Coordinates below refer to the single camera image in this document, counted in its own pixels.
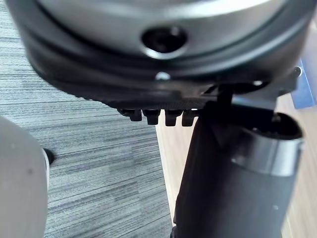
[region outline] gray carpet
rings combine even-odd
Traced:
[[[167,238],[155,128],[42,81],[0,1],[0,115],[57,154],[46,238]]]

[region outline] black plastic housing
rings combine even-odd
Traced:
[[[254,34],[191,58],[155,60],[123,55],[87,42],[51,18],[36,0],[6,0],[36,72],[78,97],[122,109],[202,108],[220,84],[270,84],[299,58],[316,0],[289,0]],[[169,75],[167,80],[158,73]]]

